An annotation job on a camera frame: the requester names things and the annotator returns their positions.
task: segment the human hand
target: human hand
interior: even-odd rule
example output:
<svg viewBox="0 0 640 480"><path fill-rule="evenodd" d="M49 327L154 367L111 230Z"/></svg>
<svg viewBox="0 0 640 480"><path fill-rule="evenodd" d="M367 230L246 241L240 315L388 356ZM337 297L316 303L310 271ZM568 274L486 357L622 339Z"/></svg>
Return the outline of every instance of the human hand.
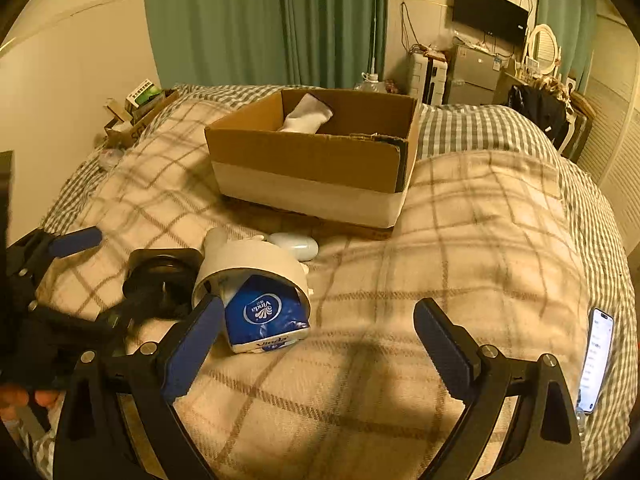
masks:
<svg viewBox="0 0 640 480"><path fill-rule="evenodd" d="M50 408L58 398L58 392L39 391L35 393L36 402ZM4 421L15 420L18 418L15 412L16 407L26 406L29 403L29 394L20 386L12 384L4 384L0 386L0 418Z"/></svg>

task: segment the vinda logo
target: vinda logo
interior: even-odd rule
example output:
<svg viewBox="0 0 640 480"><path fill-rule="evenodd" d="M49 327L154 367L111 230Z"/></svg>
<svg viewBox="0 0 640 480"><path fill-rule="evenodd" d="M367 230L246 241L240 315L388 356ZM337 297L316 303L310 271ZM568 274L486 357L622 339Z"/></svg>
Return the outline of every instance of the vinda logo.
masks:
<svg viewBox="0 0 640 480"><path fill-rule="evenodd" d="M282 310L282 302L275 294L263 294L245 305L244 320L252 325L262 325L273 321Z"/></svg>

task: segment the blue rubber pad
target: blue rubber pad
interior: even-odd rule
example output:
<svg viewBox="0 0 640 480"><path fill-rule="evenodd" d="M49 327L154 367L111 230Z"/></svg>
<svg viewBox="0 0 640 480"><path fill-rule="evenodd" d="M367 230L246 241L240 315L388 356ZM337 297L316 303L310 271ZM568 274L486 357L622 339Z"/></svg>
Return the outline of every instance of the blue rubber pad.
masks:
<svg viewBox="0 0 640 480"><path fill-rule="evenodd" d="M188 393L209 349L222 332L225 323L225 305L222 300L207 294L196 309L203 303L207 303L207 306L167 361L162 396L169 404Z"/></svg>
<svg viewBox="0 0 640 480"><path fill-rule="evenodd" d="M89 227L53 240L49 244L49 254L53 258L64 258L97 247L101 241L102 231L97 227Z"/></svg>
<svg viewBox="0 0 640 480"><path fill-rule="evenodd" d="M474 370L462 348L454 340L459 329L430 298L416 303L415 331L440 378L454 399L467 402L472 395ZM464 334L471 339L466 330Z"/></svg>

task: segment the metal screw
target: metal screw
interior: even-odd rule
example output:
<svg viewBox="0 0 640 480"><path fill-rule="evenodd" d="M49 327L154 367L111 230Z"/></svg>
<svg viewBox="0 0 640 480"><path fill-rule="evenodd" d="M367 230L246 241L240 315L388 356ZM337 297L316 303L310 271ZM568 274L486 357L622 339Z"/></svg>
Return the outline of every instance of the metal screw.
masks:
<svg viewBox="0 0 640 480"><path fill-rule="evenodd" d="M494 359L498 357L498 349L493 345L484 345L481 348L482 354L487 356L489 359Z"/></svg>
<svg viewBox="0 0 640 480"><path fill-rule="evenodd" d="M554 367L558 364L558 359L551 354L544 354L542 356L542 362L547 366Z"/></svg>
<svg viewBox="0 0 640 480"><path fill-rule="evenodd" d="M88 364L91 361L94 360L95 357L95 352L93 350L87 350L85 353L83 353L80 356L80 360L84 363L84 364Z"/></svg>
<svg viewBox="0 0 640 480"><path fill-rule="evenodd" d="M116 314L115 312L113 314L111 314L109 316L109 320L108 320L109 326L111 328L115 328L116 325L118 324L118 320L119 319L120 319L120 314Z"/></svg>
<svg viewBox="0 0 640 480"><path fill-rule="evenodd" d="M151 355L157 349L158 349L158 345L156 343L154 343L153 341L148 341L140 347L140 353L142 355Z"/></svg>

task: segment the black bag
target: black bag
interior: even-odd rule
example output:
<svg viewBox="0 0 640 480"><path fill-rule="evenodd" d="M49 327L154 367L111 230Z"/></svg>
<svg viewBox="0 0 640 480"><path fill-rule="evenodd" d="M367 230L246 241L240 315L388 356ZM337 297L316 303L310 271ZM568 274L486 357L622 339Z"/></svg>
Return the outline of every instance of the black bag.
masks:
<svg viewBox="0 0 640 480"><path fill-rule="evenodd" d="M569 132L564 103L543 90L514 85L509 90L508 106L539 127L556 149L562 146Z"/></svg>

